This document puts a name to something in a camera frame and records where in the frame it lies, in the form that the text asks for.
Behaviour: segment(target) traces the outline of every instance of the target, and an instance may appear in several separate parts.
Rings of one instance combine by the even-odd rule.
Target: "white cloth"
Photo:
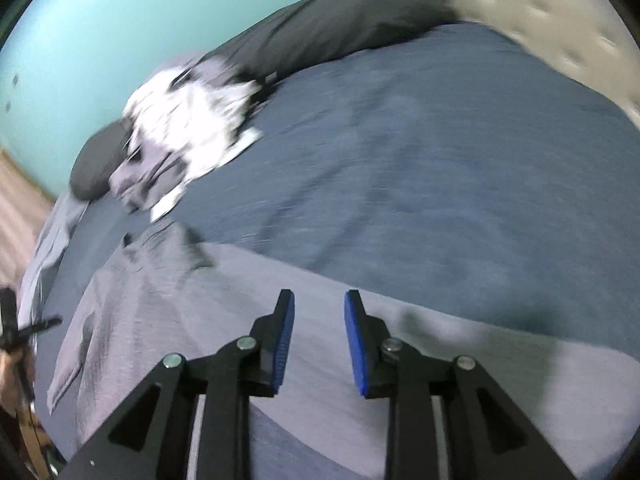
[[[134,121],[129,153],[140,145],[141,136],[182,152],[189,165],[186,184],[219,166],[260,87],[255,82],[214,87],[192,80],[170,91],[182,70],[172,68],[153,76],[133,92],[123,115]]]

